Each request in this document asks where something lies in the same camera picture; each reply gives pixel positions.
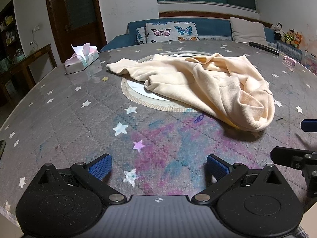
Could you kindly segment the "cream fleece garment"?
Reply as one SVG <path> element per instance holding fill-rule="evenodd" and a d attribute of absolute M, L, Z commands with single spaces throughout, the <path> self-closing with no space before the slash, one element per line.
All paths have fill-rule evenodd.
<path fill-rule="evenodd" d="M 107 68 L 243 131 L 260 132 L 275 115 L 269 83 L 244 55 L 215 53 L 179 59 L 156 54 L 150 61 L 121 59 Z"/>

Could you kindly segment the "pink crumpled object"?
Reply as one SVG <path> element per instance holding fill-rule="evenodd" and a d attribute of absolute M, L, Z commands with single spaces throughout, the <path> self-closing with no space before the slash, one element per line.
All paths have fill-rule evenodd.
<path fill-rule="evenodd" d="M 295 66 L 296 66 L 296 60 L 291 58 L 291 57 L 288 57 L 288 56 L 283 56 L 283 64 L 290 71 L 294 71 L 295 70 Z"/>

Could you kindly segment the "grey star tablecloth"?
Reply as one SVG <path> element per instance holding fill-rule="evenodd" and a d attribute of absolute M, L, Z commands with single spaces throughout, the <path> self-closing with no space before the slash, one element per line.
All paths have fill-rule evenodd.
<path fill-rule="evenodd" d="M 191 108 L 160 111 L 124 95 L 125 80 L 106 69 L 122 58 L 150 60 L 155 54 L 244 55 L 268 81 L 275 116 L 260 133 L 241 132 Z M 47 162 L 68 168 L 103 153 L 112 156 L 109 184 L 129 196 L 192 196 L 206 186 L 210 153 L 250 168 L 270 163 L 275 146 L 316 149 L 316 134 L 300 124 L 316 118 L 316 76 L 282 56 L 232 41 L 179 41 L 102 52 L 85 71 L 67 75 L 54 68 L 16 106 L 1 127 L 1 215 L 15 209 L 32 178 Z"/>

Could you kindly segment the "orange plush toy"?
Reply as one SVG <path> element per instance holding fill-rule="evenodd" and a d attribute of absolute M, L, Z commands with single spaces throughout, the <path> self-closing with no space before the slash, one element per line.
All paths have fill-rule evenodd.
<path fill-rule="evenodd" d="M 301 43 L 301 40 L 302 40 L 302 35 L 297 32 L 291 42 L 291 45 L 296 48 L 296 49 L 299 49 L 299 46 L 300 46 L 300 43 Z"/>

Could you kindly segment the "yellow vest plush bear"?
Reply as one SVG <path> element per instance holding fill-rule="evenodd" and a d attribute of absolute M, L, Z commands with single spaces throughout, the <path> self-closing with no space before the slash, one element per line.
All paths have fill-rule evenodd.
<path fill-rule="evenodd" d="M 296 33 L 294 30 L 288 30 L 284 35 L 282 36 L 282 42 L 290 45 L 292 41 L 294 40 Z"/>

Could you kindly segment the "black remote control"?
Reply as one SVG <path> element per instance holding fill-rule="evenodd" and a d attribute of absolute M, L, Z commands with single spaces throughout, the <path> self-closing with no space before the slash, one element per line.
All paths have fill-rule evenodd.
<path fill-rule="evenodd" d="M 256 42 L 252 42 L 252 41 L 250 41 L 248 43 L 248 45 L 251 46 L 251 47 L 255 47 L 255 48 L 261 49 L 263 51 L 272 53 L 274 55 L 279 55 L 279 50 L 277 50 L 275 48 L 272 48 L 272 47 L 269 47 L 269 46 L 266 46 L 266 45 L 262 45 L 262 44 L 259 44 L 259 43 L 256 43 Z"/>

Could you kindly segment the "panda plush toy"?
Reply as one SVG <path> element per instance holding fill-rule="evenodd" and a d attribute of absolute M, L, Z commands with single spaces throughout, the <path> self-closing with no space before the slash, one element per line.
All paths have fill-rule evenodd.
<path fill-rule="evenodd" d="M 282 24 L 280 22 L 277 22 L 272 29 L 274 30 L 274 40 L 281 40 L 282 36 L 284 35 Z"/>

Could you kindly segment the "round induction cooktop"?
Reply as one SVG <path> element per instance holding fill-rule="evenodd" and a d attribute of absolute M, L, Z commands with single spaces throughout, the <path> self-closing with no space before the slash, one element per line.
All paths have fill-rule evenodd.
<path fill-rule="evenodd" d="M 128 74 L 122 75 L 121 90 L 130 101 L 151 109 L 165 112 L 196 113 L 198 110 L 179 101 L 161 96 L 145 89 L 144 83 L 132 79 Z"/>

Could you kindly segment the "grey beige cushion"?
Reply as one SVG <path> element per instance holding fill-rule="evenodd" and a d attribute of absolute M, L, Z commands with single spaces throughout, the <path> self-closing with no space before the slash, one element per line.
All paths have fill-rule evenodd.
<path fill-rule="evenodd" d="M 249 43 L 255 42 L 267 45 L 264 26 L 262 23 L 250 22 L 248 20 L 230 17 L 232 40 L 234 42 Z"/>

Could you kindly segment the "tissue box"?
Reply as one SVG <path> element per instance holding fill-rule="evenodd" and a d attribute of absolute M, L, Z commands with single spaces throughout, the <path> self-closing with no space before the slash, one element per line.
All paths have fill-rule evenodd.
<path fill-rule="evenodd" d="M 72 45 L 72 49 L 74 54 L 64 63 L 66 74 L 83 71 L 99 58 L 97 47 L 91 46 L 89 43 L 82 46 Z"/>

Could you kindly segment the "blue sofa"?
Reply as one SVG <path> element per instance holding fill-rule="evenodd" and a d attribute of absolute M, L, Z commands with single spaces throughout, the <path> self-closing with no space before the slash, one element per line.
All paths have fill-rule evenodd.
<path fill-rule="evenodd" d="M 130 22 L 127 25 L 127 33 L 119 35 L 111 40 L 107 45 L 105 45 L 101 51 L 107 51 L 116 48 L 134 46 L 136 44 L 135 30 L 139 27 L 145 27 L 146 23 L 156 23 L 156 22 L 193 22 L 196 25 L 199 36 L 206 36 L 214 40 L 232 40 L 232 33 L 230 27 L 230 20 L 221 18 L 159 18 L 159 19 L 149 19 L 140 20 L 136 22 Z M 266 41 L 269 46 L 279 50 L 280 52 L 286 54 L 287 56 L 301 62 L 303 55 L 302 50 L 296 49 L 290 45 L 282 43 L 280 41 L 274 40 L 274 30 L 264 25 L 264 31 L 266 36 Z"/>

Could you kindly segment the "small butterfly pillow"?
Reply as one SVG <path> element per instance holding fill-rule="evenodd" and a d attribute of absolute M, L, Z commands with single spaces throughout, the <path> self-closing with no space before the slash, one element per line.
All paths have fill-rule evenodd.
<path fill-rule="evenodd" d="M 135 37 L 137 45 L 145 44 L 147 42 L 146 28 L 144 26 L 137 28 L 135 30 Z"/>

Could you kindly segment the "dark shelf with items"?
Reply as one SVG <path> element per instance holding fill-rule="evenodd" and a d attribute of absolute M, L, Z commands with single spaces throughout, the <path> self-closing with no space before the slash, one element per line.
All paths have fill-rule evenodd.
<path fill-rule="evenodd" d="M 17 63 L 17 50 L 23 50 L 18 34 L 14 2 L 11 0 L 1 10 L 1 95 L 12 104 L 7 84 L 11 81 L 10 69 Z"/>

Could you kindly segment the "butterfly print pillow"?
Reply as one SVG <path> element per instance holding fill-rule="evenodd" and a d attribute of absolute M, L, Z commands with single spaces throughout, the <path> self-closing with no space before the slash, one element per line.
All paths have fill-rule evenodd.
<path fill-rule="evenodd" d="M 147 43 L 199 40 L 196 25 L 193 22 L 146 23 L 145 33 Z"/>

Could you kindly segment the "dark wooden door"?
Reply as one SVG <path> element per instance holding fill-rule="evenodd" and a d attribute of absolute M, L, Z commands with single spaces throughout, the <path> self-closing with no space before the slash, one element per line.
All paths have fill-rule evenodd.
<path fill-rule="evenodd" d="M 62 63 L 74 54 L 73 46 L 106 45 L 99 0 L 46 0 L 49 21 Z"/>

